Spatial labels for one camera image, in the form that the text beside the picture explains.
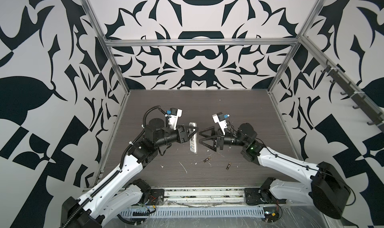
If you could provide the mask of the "white remote control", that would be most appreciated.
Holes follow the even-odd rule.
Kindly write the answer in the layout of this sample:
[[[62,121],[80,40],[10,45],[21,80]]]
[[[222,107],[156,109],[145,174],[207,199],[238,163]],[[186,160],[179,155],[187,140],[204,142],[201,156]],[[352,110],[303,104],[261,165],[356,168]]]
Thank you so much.
[[[193,133],[191,139],[190,139],[190,151],[196,154],[198,152],[198,145],[197,145],[197,133],[198,133],[198,127],[197,124],[194,122],[190,122],[189,126],[193,127],[190,129],[190,133]]]

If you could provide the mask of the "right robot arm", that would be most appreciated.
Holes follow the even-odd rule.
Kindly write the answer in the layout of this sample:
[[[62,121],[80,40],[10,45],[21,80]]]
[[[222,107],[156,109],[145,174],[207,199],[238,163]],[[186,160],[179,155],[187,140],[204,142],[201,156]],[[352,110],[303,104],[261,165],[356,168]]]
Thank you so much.
[[[350,195],[354,194],[333,165],[307,163],[277,152],[257,137],[249,123],[241,124],[237,131],[210,127],[199,134],[199,143],[213,151],[225,145],[241,147],[241,154],[248,162],[294,179],[286,182],[268,177],[260,188],[245,189],[249,206],[292,200],[313,205],[324,215],[339,220]]]

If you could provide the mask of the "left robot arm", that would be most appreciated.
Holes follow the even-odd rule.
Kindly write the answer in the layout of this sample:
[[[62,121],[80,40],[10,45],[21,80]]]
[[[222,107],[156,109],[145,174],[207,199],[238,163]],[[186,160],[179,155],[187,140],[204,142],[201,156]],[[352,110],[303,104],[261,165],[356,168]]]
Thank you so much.
[[[196,138],[198,127],[179,125],[180,109],[164,111],[150,108],[143,116],[142,131],[123,151],[120,163],[88,192],[62,205],[62,228],[102,228],[122,211],[133,205],[145,205],[151,186],[144,180],[133,180],[157,155],[173,143],[183,144]]]

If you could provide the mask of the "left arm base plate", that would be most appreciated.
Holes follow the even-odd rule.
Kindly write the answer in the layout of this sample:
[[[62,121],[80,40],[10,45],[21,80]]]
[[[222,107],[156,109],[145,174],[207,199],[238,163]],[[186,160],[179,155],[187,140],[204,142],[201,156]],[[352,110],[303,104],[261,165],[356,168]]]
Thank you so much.
[[[141,203],[148,206],[155,206],[164,201],[164,189],[151,189],[143,193]]]

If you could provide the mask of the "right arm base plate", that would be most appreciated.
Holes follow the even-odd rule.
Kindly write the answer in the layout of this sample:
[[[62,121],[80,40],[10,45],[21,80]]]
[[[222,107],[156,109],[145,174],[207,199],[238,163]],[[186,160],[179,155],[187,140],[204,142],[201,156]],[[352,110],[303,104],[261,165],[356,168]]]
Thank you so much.
[[[249,206],[264,204],[286,204],[286,199],[277,199],[269,190],[261,188],[245,188],[245,201]]]

